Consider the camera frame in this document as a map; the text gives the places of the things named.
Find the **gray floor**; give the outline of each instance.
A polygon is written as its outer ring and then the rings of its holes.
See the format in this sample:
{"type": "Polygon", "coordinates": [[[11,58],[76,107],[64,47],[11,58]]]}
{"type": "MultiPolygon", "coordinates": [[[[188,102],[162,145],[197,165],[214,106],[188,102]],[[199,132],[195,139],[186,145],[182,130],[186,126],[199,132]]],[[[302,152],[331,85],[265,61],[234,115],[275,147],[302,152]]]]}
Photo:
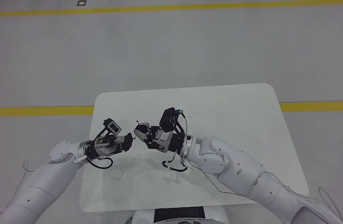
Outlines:
{"type": "MultiPolygon", "coordinates": [[[[75,4],[9,0],[0,11],[75,4]]],[[[271,84],[279,101],[343,100],[343,6],[0,17],[0,106],[92,105],[109,91],[258,82],[271,84]]],[[[310,195],[322,186],[343,211],[343,112],[284,116],[310,195]]],[[[90,116],[0,118],[0,209],[23,160],[32,169],[47,162],[56,143],[88,138],[90,123],[90,116]]],[[[82,170],[38,223],[124,223],[133,214],[83,212],[81,178],[82,170]]],[[[257,204],[226,209],[235,223],[280,223],[257,204]]]]}

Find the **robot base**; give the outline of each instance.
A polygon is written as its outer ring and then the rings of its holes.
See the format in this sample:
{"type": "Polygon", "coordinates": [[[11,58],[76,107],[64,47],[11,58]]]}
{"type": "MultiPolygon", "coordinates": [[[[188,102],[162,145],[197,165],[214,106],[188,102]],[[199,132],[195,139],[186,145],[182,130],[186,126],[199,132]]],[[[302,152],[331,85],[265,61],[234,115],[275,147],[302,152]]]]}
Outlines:
{"type": "Polygon", "coordinates": [[[137,210],[132,224],[153,224],[174,218],[205,218],[230,224],[223,206],[137,210]]]}

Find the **wire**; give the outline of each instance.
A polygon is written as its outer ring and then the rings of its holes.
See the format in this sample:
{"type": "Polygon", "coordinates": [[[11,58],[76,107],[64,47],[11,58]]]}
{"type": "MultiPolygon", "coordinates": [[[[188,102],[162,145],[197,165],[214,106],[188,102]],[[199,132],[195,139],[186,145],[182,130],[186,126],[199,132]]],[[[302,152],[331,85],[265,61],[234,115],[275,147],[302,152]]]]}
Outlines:
{"type": "Polygon", "coordinates": [[[340,211],[339,211],[339,209],[338,209],[338,207],[336,206],[336,203],[332,200],[332,198],[330,197],[330,195],[323,189],[323,188],[321,188],[320,186],[318,187],[318,194],[321,196],[321,198],[322,198],[322,200],[324,201],[324,203],[326,204],[326,206],[342,221],[342,223],[343,223],[343,217],[342,217],[342,215],[341,215],[341,213],[340,213],[340,211]],[[333,211],[333,209],[331,208],[331,206],[326,202],[326,200],[323,198],[323,196],[322,196],[322,194],[321,194],[321,190],[324,192],[324,194],[325,195],[327,195],[327,197],[329,198],[329,200],[332,202],[332,204],[333,204],[333,206],[335,207],[335,209],[336,209],[336,211],[337,211],[337,213],[339,214],[339,215],[337,215],[334,211],[333,211]]]}
{"type": "Polygon", "coordinates": [[[29,162],[28,160],[25,160],[24,163],[23,163],[23,166],[22,166],[23,169],[25,170],[25,172],[24,172],[24,174],[23,174],[23,176],[22,176],[22,178],[21,178],[19,184],[17,185],[17,187],[16,187],[16,189],[15,189],[15,192],[13,192],[13,196],[12,196],[11,200],[6,204],[6,206],[4,206],[4,207],[2,208],[2,210],[0,211],[0,214],[2,214],[2,213],[4,212],[4,210],[5,210],[6,208],[8,208],[8,206],[10,206],[10,204],[11,204],[11,203],[13,202],[13,200],[15,199],[15,196],[16,196],[16,194],[17,194],[17,192],[18,192],[18,189],[20,188],[20,186],[21,186],[21,184],[22,184],[24,178],[26,177],[27,172],[34,172],[34,170],[29,170],[29,169],[28,169],[29,165],[30,165],[30,162],[29,162]]]}
{"type": "Polygon", "coordinates": [[[110,165],[109,165],[109,166],[104,166],[104,167],[98,166],[98,165],[92,163],[92,161],[90,161],[88,157],[86,158],[86,160],[87,160],[92,166],[94,166],[95,168],[101,169],[101,170],[106,170],[106,169],[108,169],[108,168],[111,168],[111,166],[113,165],[113,160],[112,160],[111,158],[108,158],[108,157],[104,158],[104,160],[110,160],[110,165]]]}

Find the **yellow stripe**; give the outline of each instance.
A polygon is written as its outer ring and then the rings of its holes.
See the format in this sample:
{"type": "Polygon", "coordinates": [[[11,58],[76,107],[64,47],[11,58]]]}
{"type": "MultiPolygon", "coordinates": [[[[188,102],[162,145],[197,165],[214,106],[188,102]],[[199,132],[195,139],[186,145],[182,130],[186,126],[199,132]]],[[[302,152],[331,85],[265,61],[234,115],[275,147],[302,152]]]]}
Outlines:
{"type": "MultiPolygon", "coordinates": [[[[343,111],[343,101],[281,102],[282,112],[343,111]]],[[[93,115],[94,106],[31,106],[0,108],[0,116],[93,115]]]]}
{"type": "Polygon", "coordinates": [[[173,10],[209,10],[222,8],[263,8],[287,6],[320,6],[343,4],[343,0],[303,0],[285,2],[234,2],[214,4],[183,4],[171,6],[132,6],[117,8],[79,8],[70,10],[38,10],[38,11],[12,11],[0,12],[0,17],[6,16],[44,16],[44,15],[70,15],[90,13],[118,13],[118,12],[147,12],[147,11],[173,11],[173,10]]]}
{"type": "Polygon", "coordinates": [[[282,112],[343,111],[343,101],[281,102],[282,112]]]}
{"type": "Polygon", "coordinates": [[[31,106],[0,108],[0,116],[92,115],[94,106],[31,106]]]}

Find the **white cable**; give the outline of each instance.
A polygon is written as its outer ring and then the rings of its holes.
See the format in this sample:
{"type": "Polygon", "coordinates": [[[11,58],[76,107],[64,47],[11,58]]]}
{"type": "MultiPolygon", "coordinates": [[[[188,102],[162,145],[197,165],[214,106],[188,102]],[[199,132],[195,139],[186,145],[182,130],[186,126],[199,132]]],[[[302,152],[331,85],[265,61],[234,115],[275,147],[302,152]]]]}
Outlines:
{"type": "Polygon", "coordinates": [[[22,176],[22,178],[21,178],[19,184],[17,185],[17,187],[16,187],[16,189],[15,189],[15,192],[13,193],[13,196],[12,196],[11,200],[6,204],[6,206],[4,206],[4,207],[2,208],[2,210],[0,211],[0,214],[3,213],[4,210],[5,210],[6,208],[8,208],[8,206],[10,206],[10,204],[11,204],[11,203],[13,202],[13,200],[15,199],[15,196],[16,196],[16,194],[17,194],[17,192],[18,192],[18,189],[20,188],[20,186],[21,186],[21,184],[22,184],[22,182],[23,182],[23,180],[24,180],[24,178],[25,178],[27,172],[34,172],[34,170],[29,170],[29,169],[28,169],[29,165],[30,165],[29,161],[28,161],[28,160],[25,160],[25,161],[24,161],[24,164],[23,164],[23,166],[22,166],[23,169],[25,170],[25,173],[23,174],[23,176],[22,176]]]}

